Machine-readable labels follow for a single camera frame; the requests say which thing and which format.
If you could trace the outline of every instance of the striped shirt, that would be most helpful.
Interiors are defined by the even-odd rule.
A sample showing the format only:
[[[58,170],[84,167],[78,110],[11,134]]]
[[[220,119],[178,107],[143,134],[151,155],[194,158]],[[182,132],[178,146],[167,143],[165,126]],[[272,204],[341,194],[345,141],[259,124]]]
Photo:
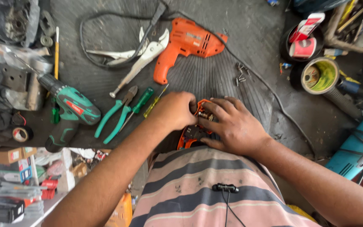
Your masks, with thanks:
[[[239,188],[230,194],[229,206],[247,227],[319,226],[285,205],[267,168],[204,146],[159,154],[130,226],[223,226],[226,203],[221,192],[212,190],[217,183]],[[228,212],[228,226],[242,226]]]

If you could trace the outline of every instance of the workbench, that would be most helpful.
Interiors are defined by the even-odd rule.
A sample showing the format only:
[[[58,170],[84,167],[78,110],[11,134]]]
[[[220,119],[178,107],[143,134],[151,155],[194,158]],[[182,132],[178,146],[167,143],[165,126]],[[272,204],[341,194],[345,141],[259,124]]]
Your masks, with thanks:
[[[287,74],[280,75],[278,44],[284,28],[285,8],[288,1],[271,7],[265,0],[173,0],[171,9],[182,10],[199,23],[214,31],[226,32],[230,48],[247,63],[252,65],[281,99],[289,112],[308,134],[320,156],[329,156],[345,140],[345,128],[355,126],[349,117],[321,96],[298,93],[286,80]],[[105,114],[115,105],[109,96],[128,73],[135,62],[121,69],[104,69],[88,61],[79,42],[80,20],[102,10],[113,10],[136,15],[152,15],[156,0],[51,0],[51,14],[60,28],[59,80],[74,87],[86,96]],[[127,51],[135,49],[139,43],[140,27],[146,29],[148,21],[139,21],[116,16],[103,16],[85,24],[84,40],[88,49]],[[164,29],[171,30],[169,21],[160,21],[149,34],[150,41],[157,41]],[[128,89],[138,86],[138,93],[131,103],[135,105],[144,90],[151,86],[155,94],[142,111],[133,116],[121,133],[107,145],[103,140],[111,133],[120,117],[120,112],[112,116],[101,133],[94,138],[97,125],[80,125],[70,147],[114,148],[123,141],[141,121],[143,111],[159,95],[164,86],[153,81],[156,59],[142,69],[128,86],[118,93],[123,99]],[[179,55],[167,79],[170,91],[192,92],[197,101],[211,97],[234,96],[242,100],[250,112],[260,120],[265,130],[291,149],[306,155],[311,154],[305,141],[289,120],[279,112],[278,105],[269,90],[254,75],[246,75],[247,80],[237,87],[235,77],[238,71],[235,60],[227,50],[209,58]],[[55,125],[50,123],[50,103],[38,112],[22,111],[27,125],[33,128],[34,138],[26,143],[5,141],[0,137],[0,145],[42,147]],[[173,133],[174,141],[180,134]]]

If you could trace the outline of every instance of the right hand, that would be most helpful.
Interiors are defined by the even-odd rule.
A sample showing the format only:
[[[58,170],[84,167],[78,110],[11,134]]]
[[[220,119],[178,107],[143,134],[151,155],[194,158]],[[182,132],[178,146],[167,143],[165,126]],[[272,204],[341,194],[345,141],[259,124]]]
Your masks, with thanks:
[[[197,123],[193,113],[197,110],[196,97],[189,92],[170,92],[152,109],[148,121],[155,121],[170,132]]]
[[[225,99],[211,98],[211,101],[213,103],[203,103],[203,107],[213,113],[219,123],[199,117],[199,124],[217,133],[221,141],[201,138],[201,142],[224,152],[250,156],[273,140],[239,99],[225,96]]]

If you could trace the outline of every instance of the diagonal cutting pliers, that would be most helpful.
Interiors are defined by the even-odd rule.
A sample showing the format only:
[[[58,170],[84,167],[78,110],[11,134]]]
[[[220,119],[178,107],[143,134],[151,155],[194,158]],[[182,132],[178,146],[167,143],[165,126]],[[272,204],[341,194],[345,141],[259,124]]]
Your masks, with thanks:
[[[127,114],[129,112],[131,112],[131,107],[129,106],[130,102],[132,101],[132,99],[134,98],[134,96],[137,94],[138,91],[138,87],[137,86],[133,86],[128,90],[127,95],[125,95],[123,101],[121,100],[116,100],[116,105],[113,106],[113,108],[111,108],[107,114],[103,117],[103,119],[101,120],[98,129],[96,129],[95,132],[95,138],[98,138],[100,136],[100,133],[102,132],[102,129],[104,127],[104,125],[106,124],[106,122],[108,121],[108,119],[115,113],[117,112],[121,106],[124,105],[123,111],[121,113],[120,116],[120,120],[117,123],[116,128],[114,128],[114,130],[112,131],[112,133],[103,141],[104,144],[108,144],[108,142],[110,142],[110,140],[113,139],[113,137],[115,135],[117,135],[118,131],[120,131],[120,128],[123,126],[125,118],[127,117]]]

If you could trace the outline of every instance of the electric tape roll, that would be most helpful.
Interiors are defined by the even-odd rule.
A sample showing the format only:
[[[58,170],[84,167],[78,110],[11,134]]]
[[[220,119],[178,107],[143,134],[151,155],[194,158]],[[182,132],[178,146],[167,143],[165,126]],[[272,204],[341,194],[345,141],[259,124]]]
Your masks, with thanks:
[[[33,131],[25,125],[17,126],[12,130],[12,136],[14,140],[22,143],[33,138]]]

